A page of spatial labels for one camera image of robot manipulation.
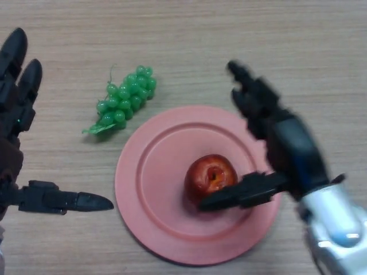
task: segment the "grape stem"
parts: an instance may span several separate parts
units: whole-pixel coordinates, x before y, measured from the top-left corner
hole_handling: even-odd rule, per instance
[[[112,82],[112,70],[113,70],[113,68],[114,68],[114,66],[116,66],[117,64],[116,63],[114,63],[112,66],[111,66],[111,69],[110,69],[110,80],[107,82],[107,83],[111,83]]]

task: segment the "plastic fruit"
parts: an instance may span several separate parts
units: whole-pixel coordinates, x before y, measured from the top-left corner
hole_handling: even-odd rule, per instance
[[[211,193],[237,183],[237,173],[227,158],[207,155],[189,167],[185,176],[185,192],[188,199],[198,205]]]
[[[113,67],[107,82],[107,96],[96,105],[98,120],[82,133],[96,135],[112,128],[125,129],[126,120],[132,119],[134,113],[155,95],[157,80],[152,77],[151,67],[137,66],[135,72],[128,74],[119,86],[112,83]]]

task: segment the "green grapes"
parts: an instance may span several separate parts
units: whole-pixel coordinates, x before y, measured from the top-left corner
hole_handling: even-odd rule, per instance
[[[105,113],[102,118],[99,120],[99,123],[103,126],[110,125],[114,122],[114,114],[112,112]]]
[[[131,107],[131,103],[129,100],[122,100],[119,105],[118,108],[119,110],[127,110]]]
[[[125,84],[121,84],[118,91],[118,96],[122,100],[127,100],[130,98],[130,92],[128,91],[128,88]]]
[[[148,91],[145,89],[140,89],[138,92],[138,96],[140,97],[141,100],[146,100],[148,98]]]
[[[125,113],[121,110],[117,110],[114,114],[114,119],[118,123],[125,121]]]
[[[117,86],[115,84],[109,83],[106,87],[106,91],[109,95],[113,96],[117,93]]]
[[[110,108],[116,108],[120,103],[120,99],[117,96],[110,96],[110,98],[107,101],[107,105]]]
[[[119,86],[112,82],[113,67],[106,86],[107,96],[96,104],[99,119],[89,129],[83,130],[83,133],[97,134],[110,128],[125,129],[126,121],[132,119],[134,113],[155,95],[157,81],[152,77],[151,67],[137,66]]]
[[[140,105],[142,103],[142,100],[140,99],[139,96],[132,96],[130,98],[130,103],[131,103],[131,109],[134,112],[137,112],[140,109]]]
[[[97,103],[98,113],[105,113],[108,110],[107,101],[102,100]]]

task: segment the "grape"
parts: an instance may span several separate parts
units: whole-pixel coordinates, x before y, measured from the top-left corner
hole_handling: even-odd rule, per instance
[[[147,82],[147,89],[148,89],[148,90],[154,90],[156,86],[157,86],[157,81],[156,81],[156,79],[155,79],[155,78],[153,78],[153,77],[150,77],[150,78],[148,79],[148,82]]]
[[[146,102],[147,102],[147,99],[142,99],[142,102],[140,104],[140,109],[145,106]]]
[[[130,120],[134,116],[134,111],[131,108],[125,110],[124,113],[125,113],[126,120]]]
[[[108,126],[114,122],[114,113],[106,113],[104,116],[100,119],[99,123]]]
[[[117,86],[115,84],[108,83],[106,91],[109,95],[113,96],[117,93]]]
[[[140,65],[136,67],[136,75],[137,76],[144,76],[145,75],[145,67]]]
[[[138,85],[141,87],[141,88],[146,88],[147,87],[147,80],[145,77],[143,76],[138,76],[136,78],[136,82],[138,83]]]
[[[114,114],[114,119],[119,123],[125,121],[125,113],[121,110],[117,110]]]
[[[121,84],[118,91],[118,96],[122,100],[127,100],[130,97],[130,93],[128,92],[128,89],[125,84]]]
[[[108,110],[107,101],[99,101],[96,108],[99,113],[105,113]]]
[[[127,86],[130,86],[134,82],[136,82],[136,74],[135,73],[128,74],[123,80],[123,83],[126,84]]]
[[[120,103],[120,98],[118,98],[117,96],[110,96],[110,98],[107,101],[107,105],[110,108],[116,108]]]
[[[154,94],[154,90],[150,90],[150,91],[148,91],[148,94],[149,94],[149,95],[148,95],[148,98],[147,98],[147,99],[148,99],[148,100],[151,100],[151,99],[154,97],[154,95],[155,95],[155,94]]]
[[[131,103],[130,103],[130,101],[128,101],[128,100],[122,100],[120,103],[119,103],[119,105],[118,105],[118,107],[117,108],[119,108],[120,110],[127,110],[127,109],[129,109],[131,107]]]
[[[152,74],[153,74],[153,69],[151,67],[146,67],[145,68],[145,76],[146,77],[151,77]]]
[[[141,100],[146,100],[148,98],[148,91],[145,89],[140,89],[138,92],[138,96],[140,97]]]
[[[132,96],[130,98],[131,103],[131,109],[136,112],[140,109],[140,105],[142,103],[142,100],[138,96]]]
[[[137,82],[134,82],[130,85],[129,91],[131,95],[135,95],[137,92],[139,92],[139,90],[140,90],[140,87]]]

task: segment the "wooden table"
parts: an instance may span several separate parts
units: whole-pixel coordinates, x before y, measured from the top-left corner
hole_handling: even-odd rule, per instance
[[[44,80],[19,184],[39,179],[62,190],[114,200],[121,149],[150,117],[172,107],[210,104],[235,111],[225,65],[231,58],[265,75],[301,113],[336,176],[367,206],[367,1],[1,0],[0,38],[17,26],[29,37]],[[116,81],[137,65],[159,80],[155,100],[125,131],[95,143],[81,130],[95,121],[113,63]],[[117,209],[64,217],[9,209],[2,226],[8,275],[316,274],[286,197],[266,240],[211,268],[158,260],[129,236]]]

